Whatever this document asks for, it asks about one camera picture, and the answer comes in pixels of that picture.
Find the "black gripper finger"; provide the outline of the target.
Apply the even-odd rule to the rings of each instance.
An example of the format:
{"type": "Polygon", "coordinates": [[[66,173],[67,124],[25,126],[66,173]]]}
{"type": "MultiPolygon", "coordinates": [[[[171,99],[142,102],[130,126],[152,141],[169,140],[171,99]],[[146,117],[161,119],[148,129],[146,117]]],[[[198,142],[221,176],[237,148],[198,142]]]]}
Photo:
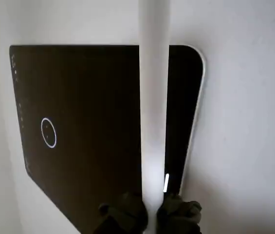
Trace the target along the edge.
{"type": "Polygon", "coordinates": [[[157,211],[158,234],[200,234],[202,207],[197,201],[183,201],[179,195],[165,195],[157,211]]]}
{"type": "Polygon", "coordinates": [[[148,214],[140,193],[124,193],[114,204],[99,208],[99,234],[142,234],[148,225],[148,214]]]}

